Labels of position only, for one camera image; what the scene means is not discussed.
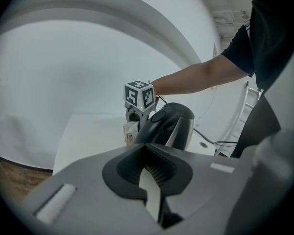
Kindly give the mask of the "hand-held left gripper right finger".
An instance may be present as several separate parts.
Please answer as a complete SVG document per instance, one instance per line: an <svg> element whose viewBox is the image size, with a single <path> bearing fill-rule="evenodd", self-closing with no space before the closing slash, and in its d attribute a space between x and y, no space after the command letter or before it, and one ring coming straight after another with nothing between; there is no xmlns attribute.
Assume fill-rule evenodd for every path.
<svg viewBox="0 0 294 235"><path fill-rule="evenodd" d="M161 182L161 223L148 235L234 235L231 213L245 186L245 156L196 154L146 144Z"/></svg>

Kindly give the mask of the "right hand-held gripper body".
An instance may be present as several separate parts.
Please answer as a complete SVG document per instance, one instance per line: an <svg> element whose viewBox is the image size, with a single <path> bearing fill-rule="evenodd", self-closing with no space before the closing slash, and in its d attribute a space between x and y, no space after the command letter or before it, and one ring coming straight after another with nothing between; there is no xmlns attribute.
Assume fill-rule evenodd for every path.
<svg viewBox="0 0 294 235"><path fill-rule="evenodd" d="M142 81L125 83L123 99L126 108L135 108L146 112L156 105L154 86Z"/></svg>

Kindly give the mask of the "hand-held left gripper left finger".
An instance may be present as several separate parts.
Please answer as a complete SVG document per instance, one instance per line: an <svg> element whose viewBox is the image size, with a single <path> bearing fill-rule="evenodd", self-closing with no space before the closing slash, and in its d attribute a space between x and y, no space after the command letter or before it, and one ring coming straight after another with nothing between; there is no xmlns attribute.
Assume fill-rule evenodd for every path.
<svg viewBox="0 0 294 235"><path fill-rule="evenodd" d="M152 235L162 228L142 200L124 199L104 182L105 164L126 146L80 159L35 188L20 218L34 235Z"/></svg>

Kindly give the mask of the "white towel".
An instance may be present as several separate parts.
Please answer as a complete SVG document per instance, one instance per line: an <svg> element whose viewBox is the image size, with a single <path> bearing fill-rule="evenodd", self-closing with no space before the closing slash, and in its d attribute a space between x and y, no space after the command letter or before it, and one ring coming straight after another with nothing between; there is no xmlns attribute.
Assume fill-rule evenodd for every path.
<svg viewBox="0 0 294 235"><path fill-rule="evenodd" d="M124 142L126 146L134 144L134 141L138 135L138 122L131 121L123 125Z"/></svg>

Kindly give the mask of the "steel kettle with black handle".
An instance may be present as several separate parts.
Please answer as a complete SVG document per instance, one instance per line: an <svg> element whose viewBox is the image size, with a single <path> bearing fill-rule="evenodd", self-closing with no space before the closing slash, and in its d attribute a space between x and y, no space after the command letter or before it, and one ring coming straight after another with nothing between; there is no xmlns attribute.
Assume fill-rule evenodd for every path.
<svg viewBox="0 0 294 235"><path fill-rule="evenodd" d="M184 150L194 130L195 115L185 105L168 103L140 129L134 143L155 143Z"/></svg>

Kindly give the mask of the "person's right forearm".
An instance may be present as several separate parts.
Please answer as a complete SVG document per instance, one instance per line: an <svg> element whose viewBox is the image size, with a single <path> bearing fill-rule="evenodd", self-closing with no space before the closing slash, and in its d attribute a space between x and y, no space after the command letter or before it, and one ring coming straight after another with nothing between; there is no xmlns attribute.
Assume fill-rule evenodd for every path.
<svg viewBox="0 0 294 235"><path fill-rule="evenodd" d="M248 75L229 59L218 55L204 63L194 64L160 77L151 84L156 95L192 94L237 81Z"/></svg>

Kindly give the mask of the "white table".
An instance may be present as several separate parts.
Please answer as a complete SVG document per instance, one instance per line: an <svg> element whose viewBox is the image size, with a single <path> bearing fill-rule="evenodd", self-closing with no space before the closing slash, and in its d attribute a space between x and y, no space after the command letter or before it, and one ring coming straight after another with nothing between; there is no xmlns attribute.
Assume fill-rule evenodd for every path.
<svg viewBox="0 0 294 235"><path fill-rule="evenodd" d="M63 170L70 164L84 159L86 157L95 156L103 152L114 150L123 146L126 146L124 142L123 124L125 124L125 117L121 115L72 115L69 120L62 139L60 141L54 167L53 175ZM203 148L199 143L203 142L207 144L207 148ZM212 168L222 172L231 173L234 171L234 166L238 163L238 159L231 159L227 157L214 156L214 147L208 144L203 138L200 138L197 134L193 134L191 137L190 145L186 148L186 151L174 149L171 147L155 144L160 148L164 148L166 152L178 151L179 154L186 155L190 158L205 158L214 159L216 161L225 161L227 164L212 165ZM86 180L87 174L81 174L80 183L84 183L86 190L90 193L91 189L100 190L103 189L99 186L99 183L94 183L92 176L90 180ZM139 187L147 189L147 196L151 197L147 200L147 212L151 216L156 216L159 211L160 205L160 189L156 186L154 179L151 179L151 174L146 169L143 169L143 175L139 175ZM90 207L90 204L95 204L95 200L87 200L85 204L82 200L86 199L86 194L81 195L81 200L78 201L77 207L81 207L82 211L86 210L86 207ZM99 207L99 204L95 204L95 211L103 209Z"/></svg>

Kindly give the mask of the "aluminium ladder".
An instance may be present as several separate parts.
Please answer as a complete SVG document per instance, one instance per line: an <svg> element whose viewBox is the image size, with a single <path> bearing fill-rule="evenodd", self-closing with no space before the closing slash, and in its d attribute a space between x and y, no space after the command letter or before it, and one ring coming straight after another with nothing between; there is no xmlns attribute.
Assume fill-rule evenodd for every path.
<svg viewBox="0 0 294 235"><path fill-rule="evenodd" d="M230 126L227 136L225 137L225 141L216 143L217 149L215 151L215 156L231 156L236 145L238 144L238 140L241 136L247 118L259 101L261 94L261 89L253 89L249 86L249 82L246 82L245 95L243 102L241 103L240 110Z"/></svg>

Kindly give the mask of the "person's black shirt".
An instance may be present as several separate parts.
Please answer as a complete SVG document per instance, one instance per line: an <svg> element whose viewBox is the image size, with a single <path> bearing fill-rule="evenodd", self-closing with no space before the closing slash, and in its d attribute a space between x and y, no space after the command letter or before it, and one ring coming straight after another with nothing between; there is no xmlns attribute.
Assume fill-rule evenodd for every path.
<svg viewBox="0 0 294 235"><path fill-rule="evenodd" d="M224 57L262 90L231 157L283 129L294 129L294 0L252 0L250 19Z"/></svg>

